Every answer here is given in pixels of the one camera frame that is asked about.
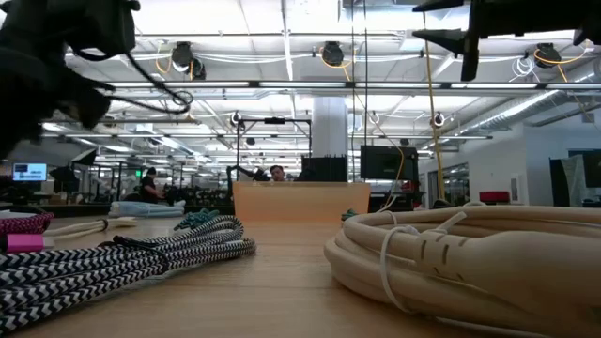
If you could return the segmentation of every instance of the teal braided cable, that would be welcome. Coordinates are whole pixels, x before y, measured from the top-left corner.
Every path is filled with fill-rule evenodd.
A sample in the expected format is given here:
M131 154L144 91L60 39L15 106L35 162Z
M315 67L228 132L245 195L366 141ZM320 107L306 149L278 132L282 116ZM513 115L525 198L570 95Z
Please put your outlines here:
M213 220L215 217L219 216L219 210L209 211L206 208L202 208L198 212L189 212L186 214L186 218L184 218L178 225L176 225L174 230L182 230L182 229L195 229L196 227Z
M355 210L349 209L349 210L347 210L347 212L342 214L342 217L340 219L341 219L341 221L346 221L349 218L351 218L353 216L357 216L357 215L359 215L359 214Z

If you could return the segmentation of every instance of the wooden table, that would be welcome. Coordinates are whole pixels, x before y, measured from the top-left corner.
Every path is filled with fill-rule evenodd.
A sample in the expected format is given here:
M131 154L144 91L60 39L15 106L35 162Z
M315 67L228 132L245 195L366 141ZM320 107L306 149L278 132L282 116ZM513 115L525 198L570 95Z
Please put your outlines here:
M54 220L51 227L97 218ZM165 236L178 222L60 243L94 246L111 236ZM358 296L335 282L323 244L339 223L247 223L255 256L169 273L67 310L15 337L499 337L415 316Z

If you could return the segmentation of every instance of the pink cable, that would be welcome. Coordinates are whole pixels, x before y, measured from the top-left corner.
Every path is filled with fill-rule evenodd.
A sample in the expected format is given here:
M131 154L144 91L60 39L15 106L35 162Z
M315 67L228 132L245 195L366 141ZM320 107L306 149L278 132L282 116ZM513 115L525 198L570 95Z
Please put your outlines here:
M0 235L41 234L48 228L53 217L52 212L47 212L28 218L0 220Z

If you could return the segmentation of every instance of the beige coiled cable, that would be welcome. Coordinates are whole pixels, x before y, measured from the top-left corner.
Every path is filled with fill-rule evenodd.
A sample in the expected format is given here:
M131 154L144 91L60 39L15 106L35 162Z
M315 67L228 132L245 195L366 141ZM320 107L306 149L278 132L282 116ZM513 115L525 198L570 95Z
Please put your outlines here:
M78 223L55 230L46 230L44 237L53 240L79 238L118 227L133 227L136 226L136 223L137 221L133 217L119 217L116 219Z
M346 220L324 251L341 284L409 314L601 337L601 210L364 214Z

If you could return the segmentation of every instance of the monitor screen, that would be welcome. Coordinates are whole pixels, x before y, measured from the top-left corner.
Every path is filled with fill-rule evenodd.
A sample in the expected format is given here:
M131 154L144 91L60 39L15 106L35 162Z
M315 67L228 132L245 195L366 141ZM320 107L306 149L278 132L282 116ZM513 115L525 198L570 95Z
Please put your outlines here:
M12 166L12 180L45 181L46 169L46 164L42 163L15 163Z
M418 152L414 147L401 146L405 155L399 179L418 180ZM401 166L401 156L395 146L361 146L361 177L371 179L396 179Z

